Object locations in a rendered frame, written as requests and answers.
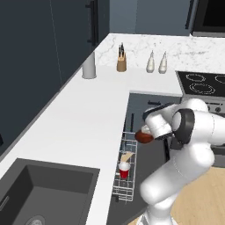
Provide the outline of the brown bowl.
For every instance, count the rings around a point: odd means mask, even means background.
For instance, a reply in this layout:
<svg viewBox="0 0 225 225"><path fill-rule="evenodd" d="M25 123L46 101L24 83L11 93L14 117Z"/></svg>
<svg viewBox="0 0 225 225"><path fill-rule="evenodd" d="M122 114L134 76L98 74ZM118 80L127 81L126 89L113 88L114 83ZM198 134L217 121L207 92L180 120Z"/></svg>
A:
<svg viewBox="0 0 225 225"><path fill-rule="evenodd" d="M139 143L143 143L143 144L152 142L154 140L154 137L151 134L145 134L141 130L135 133L134 138Z"/></svg>

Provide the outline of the dark grey dishwasher door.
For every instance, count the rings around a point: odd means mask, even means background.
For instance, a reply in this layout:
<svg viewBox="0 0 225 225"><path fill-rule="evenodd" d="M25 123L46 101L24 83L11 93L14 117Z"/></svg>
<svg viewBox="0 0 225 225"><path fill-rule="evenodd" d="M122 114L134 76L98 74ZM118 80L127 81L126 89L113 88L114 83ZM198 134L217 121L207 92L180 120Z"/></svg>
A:
<svg viewBox="0 0 225 225"><path fill-rule="evenodd" d="M138 145L134 198L132 201L116 201L116 198L111 198L106 225L128 225L129 222L143 214L148 204L140 195L140 184L165 163L163 141L152 141Z"/></svg>

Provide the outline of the red cup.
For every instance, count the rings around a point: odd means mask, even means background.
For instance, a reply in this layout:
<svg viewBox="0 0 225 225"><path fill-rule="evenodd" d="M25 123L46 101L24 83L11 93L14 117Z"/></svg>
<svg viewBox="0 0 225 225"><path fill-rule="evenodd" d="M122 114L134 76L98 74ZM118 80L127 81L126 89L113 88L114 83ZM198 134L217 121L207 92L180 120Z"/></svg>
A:
<svg viewBox="0 0 225 225"><path fill-rule="evenodd" d="M128 162L120 162L119 170L120 170L120 177L127 178L130 170L130 164Z"/></svg>

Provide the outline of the dark grey base cupboard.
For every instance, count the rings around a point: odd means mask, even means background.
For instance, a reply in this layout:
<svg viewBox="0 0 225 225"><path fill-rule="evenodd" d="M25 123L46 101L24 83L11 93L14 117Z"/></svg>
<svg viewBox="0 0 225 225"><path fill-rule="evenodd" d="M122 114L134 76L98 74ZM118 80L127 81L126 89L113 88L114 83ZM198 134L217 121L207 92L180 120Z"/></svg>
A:
<svg viewBox="0 0 225 225"><path fill-rule="evenodd" d="M137 131L141 130L142 126L144 125L142 114L149 108L158 107L158 105L148 105L148 101L161 102L162 104L179 104L181 97L131 93L127 103L127 114L124 125L125 131L130 132L132 113L134 113L133 133L135 134Z"/></svg>

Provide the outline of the beige flat piece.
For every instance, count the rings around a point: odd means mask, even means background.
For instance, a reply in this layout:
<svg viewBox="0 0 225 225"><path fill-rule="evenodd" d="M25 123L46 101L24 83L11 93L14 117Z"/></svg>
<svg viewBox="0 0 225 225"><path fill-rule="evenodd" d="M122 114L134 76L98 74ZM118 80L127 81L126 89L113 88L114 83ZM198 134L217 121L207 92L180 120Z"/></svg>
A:
<svg viewBox="0 0 225 225"><path fill-rule="evenodd" d="M121 162L126 162L133 154L133 152L126 152L124 155L121 156Z"/></svg>

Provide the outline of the wooden knife block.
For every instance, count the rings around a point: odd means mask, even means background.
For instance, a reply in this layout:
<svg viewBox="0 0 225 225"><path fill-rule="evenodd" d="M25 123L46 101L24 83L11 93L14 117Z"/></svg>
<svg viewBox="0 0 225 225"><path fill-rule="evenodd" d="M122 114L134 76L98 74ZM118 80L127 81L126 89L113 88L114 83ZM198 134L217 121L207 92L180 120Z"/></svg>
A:
<svg viewBox="0 0 225 225"><path fill-rule="evenodd" d="M125 72L127 70L127 57L123 44L119 46L119 56L117 60L117 71Z"/></svg>

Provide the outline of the black hob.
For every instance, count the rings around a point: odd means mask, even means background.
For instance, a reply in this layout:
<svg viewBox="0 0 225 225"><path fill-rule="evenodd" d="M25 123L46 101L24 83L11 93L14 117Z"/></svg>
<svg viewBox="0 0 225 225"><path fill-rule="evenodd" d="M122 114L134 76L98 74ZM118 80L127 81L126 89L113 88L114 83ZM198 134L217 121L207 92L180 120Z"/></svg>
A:
<svg viewBox="0 0 225 225"><path fill-rule="evenodd" d="M225 74L178 71L184 94L225 98Z"/></svg>

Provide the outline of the grey cylinder canister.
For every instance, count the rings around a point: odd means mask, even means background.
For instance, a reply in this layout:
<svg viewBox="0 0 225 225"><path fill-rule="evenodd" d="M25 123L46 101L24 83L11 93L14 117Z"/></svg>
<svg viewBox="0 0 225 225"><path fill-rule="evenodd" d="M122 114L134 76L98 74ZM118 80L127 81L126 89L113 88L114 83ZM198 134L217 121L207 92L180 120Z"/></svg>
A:
<svg viewBox="0 0 225 225"><path fill-rule="evenodd" d="M84 79L96 78L96 65L95 65L95 53L92 52L89 57L83 63L83 74Z"/></svg>

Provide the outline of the dark grey sink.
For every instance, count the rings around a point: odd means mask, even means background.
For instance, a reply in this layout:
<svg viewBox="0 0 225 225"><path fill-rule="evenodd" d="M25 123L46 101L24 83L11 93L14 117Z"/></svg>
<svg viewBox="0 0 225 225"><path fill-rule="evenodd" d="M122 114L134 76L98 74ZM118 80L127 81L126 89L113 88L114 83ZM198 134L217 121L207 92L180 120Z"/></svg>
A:
<svg viewBox="0 0 225 225"><path fill-rule="evenodd" d="M99 170L18 158L0 178L0 225L85 225Z"/></svg>

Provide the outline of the dark tall cupboard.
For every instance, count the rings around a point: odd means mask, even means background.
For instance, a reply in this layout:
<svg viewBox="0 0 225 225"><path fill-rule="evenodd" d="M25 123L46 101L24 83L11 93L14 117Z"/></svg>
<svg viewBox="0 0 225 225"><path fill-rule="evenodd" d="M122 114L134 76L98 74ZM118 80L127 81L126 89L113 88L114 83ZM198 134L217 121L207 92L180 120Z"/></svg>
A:
<svg viewBox="0 0 225 225"><path fill-rule="evenodd" d="M0 0L0 156L109 33L110 0Z"/></svg>

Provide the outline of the black microwave oven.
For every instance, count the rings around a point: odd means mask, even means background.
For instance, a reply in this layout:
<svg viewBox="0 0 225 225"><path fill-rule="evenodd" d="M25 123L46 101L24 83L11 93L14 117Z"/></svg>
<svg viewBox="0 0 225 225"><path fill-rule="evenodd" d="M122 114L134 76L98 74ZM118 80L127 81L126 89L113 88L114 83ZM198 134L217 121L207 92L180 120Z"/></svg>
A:
<svg viewBox="0 0 225 225"><path fill-rule="evenodd" d="M225 0L199 0L192 36L225 38Z"/></svg>

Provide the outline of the dark blue wall cupboards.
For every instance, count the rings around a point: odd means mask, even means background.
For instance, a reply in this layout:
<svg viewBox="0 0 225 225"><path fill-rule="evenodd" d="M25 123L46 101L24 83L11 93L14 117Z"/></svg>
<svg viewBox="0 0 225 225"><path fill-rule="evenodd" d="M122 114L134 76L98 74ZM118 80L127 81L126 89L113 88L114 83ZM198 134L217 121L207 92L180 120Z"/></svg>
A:
<svg viewBox="0 0 225 225"><path fill-rule="evenodd" d="M190 0L110 0L110 32L188 36Z"/></svg>

